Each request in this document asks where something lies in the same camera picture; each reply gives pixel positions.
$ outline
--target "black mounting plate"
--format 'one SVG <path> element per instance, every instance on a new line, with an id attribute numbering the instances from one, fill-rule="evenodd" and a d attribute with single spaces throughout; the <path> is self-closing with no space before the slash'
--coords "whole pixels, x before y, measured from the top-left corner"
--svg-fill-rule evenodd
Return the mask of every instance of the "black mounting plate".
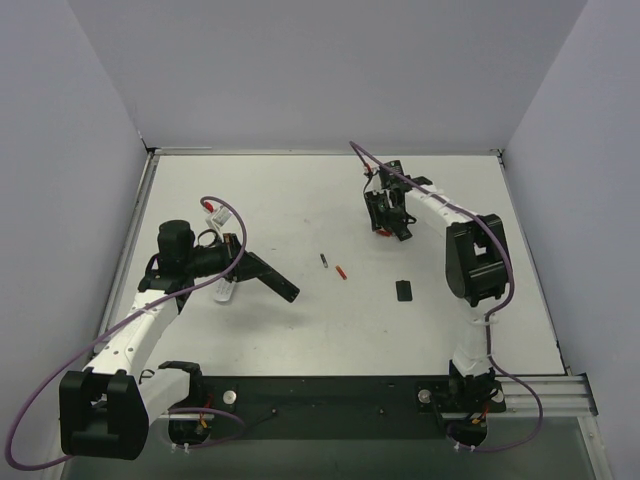
<path id="1" fill-rule="evenodd" d="M 205 376 L 203 381 L 213 394 L 212 408 L 245 421 L 243 439 L 437 439 L 445 436 L 442 413 L 470 413 L 448 400 L 446 375 Z M 227 394 L 227 399 L 235 398 L 232 404 L 223 399 L 229 390 L 235 393 Z M 432 393 L 429 403 L 418 399 L 421 390 Z M 489 403 L 491 412 L 506 410 L 504 401 Z M 210 425 L 211 438 L 233 435 L 238 428 L 221 417 Z"/>

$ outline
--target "small black object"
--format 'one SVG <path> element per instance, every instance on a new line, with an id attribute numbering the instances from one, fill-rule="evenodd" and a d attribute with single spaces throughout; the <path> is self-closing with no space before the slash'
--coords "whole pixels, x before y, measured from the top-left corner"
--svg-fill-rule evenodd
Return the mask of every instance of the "small black object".
<path id="1" fill-rule="evenodd" d="M 398 280 L 396 282 L 396 293 L 399 302 L 410 302 L 413 300 L 411 293 L 411 282 L 409 280 Z"/>

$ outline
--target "white table surface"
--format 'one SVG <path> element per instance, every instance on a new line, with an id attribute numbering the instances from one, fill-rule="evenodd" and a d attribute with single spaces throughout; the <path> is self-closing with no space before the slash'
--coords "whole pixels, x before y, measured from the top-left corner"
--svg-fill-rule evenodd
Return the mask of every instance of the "white table surface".
<path id="1" fill-rule="evenodd" d="M 517 289 L 494 327 L 495 357 L 512 373 L 564 373 L 497 159 L 381 157 L 394 158 L 457 203 L 502 218 Z M 414 237 L 403 243 L 371 232 L 364 180 L 353 155 L 160 157 L 117 320 L 157 251 L 158 226 L 184 219 L 196 234 L 206 228 L 198 203 L 204 195 L 237 208 L 248 250 L 301 293 L 289 304 L 251 280 L 236 287 L 230 304 L 219 305 L 211 290 L 199 290 L 165 331 L 148 367 L 184 360 L 198 362 L 206 375 L 446 374 L 467 306 L 446 285 L 444 240 L 425 224 L 410 227 Z M 235 221 L 225 229 L 239 233 Z M 412 302 L 397 301 L 396 280 L 411 281 Z"/>

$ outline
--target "gray wall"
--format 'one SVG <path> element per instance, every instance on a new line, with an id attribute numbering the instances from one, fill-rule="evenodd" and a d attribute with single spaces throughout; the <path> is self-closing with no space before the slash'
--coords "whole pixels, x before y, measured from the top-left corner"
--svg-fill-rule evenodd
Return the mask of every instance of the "gray wall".
<path id="1" fill-rule="evenodd" d="M 566 360 L 588 372 L 618 479 L 640 472 L 640 3 L 591 0 L 507 147 Z"/>
<path id="2" fill-rule="evenodd" d="M 0 14 L 0 432 L 54 365 L 95 335 L 144 165 L 121 99 L 63 0 Z M 45 460 L 57 392 L 16 457 Z M 0 462 L 0 478 L 38 478 Z"/>
<path id="3" fill-rule="evenodd" d="M 504 147 L 584 0 L 70 0 L 153 146 Z"/>

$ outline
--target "red object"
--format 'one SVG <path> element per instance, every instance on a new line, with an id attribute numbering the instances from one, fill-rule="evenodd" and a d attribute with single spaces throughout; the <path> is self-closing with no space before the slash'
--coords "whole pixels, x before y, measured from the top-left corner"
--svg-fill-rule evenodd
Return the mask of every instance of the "red object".
<path id="1" fill-rule="evenodd" d="M 344 271 L 340 268 L 340 265 L 336 265 L 336 270 L 338 271 L 338 273 L 340 274 L 343 280 L 347 279 L 347 274 L 344 273 Z"/>

